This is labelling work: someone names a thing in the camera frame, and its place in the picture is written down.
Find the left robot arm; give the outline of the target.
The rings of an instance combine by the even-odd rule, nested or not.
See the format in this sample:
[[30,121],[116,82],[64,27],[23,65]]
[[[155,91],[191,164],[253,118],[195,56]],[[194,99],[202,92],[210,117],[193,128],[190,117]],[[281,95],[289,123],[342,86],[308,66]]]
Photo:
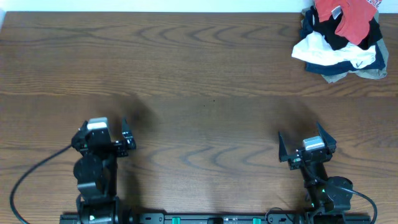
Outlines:
[[72,148],[82,155],[73,168],[80,191],[75,223],[134,223],[131,210],[120,209],[117,196],[117,159],[128,156],[128,151],[136,148],[125,118],[121,133],[123,139],[113,141],[108,119],[101,117],[85,121],[72,137]]

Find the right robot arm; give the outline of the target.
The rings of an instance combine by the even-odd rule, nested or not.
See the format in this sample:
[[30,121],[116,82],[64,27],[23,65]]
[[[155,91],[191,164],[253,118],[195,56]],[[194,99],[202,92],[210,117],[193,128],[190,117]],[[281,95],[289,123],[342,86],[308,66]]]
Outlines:
[[292,218],[292,223],[344,223],[345,211],[351,208],[353,183],[344,177],[329,177],[324,163],[331,160],[336,140],[320,124],[318,135],[303,140],[293,154],[287,152],[281,133],[279,161],[287,162],[290,170],[300,170],[312,207]]

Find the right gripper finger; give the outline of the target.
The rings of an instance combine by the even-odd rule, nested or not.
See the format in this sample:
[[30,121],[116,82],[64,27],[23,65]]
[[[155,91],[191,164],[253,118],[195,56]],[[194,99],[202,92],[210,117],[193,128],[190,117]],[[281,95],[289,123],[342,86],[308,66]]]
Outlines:
[[317,129],[320,137],[325,143],[325,147],[333,154],[336,151],[336,140],[328,134],[319,122],[317,122]]
[[279,161],[286,162],[289,159],[289,155],[287,154],[285,143],[280,132],[278,132],[278,138],[279,138]]

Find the red t-shirt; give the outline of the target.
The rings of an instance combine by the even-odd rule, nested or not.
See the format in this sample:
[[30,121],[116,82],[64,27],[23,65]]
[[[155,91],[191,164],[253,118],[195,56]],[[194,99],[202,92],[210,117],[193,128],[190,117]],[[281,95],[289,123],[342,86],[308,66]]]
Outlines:
[[327,21],[338,6],[343,16],[335,34],[358,45],[368,35],[369,22],[373,19],[382,0],[314,0],[320,22]]

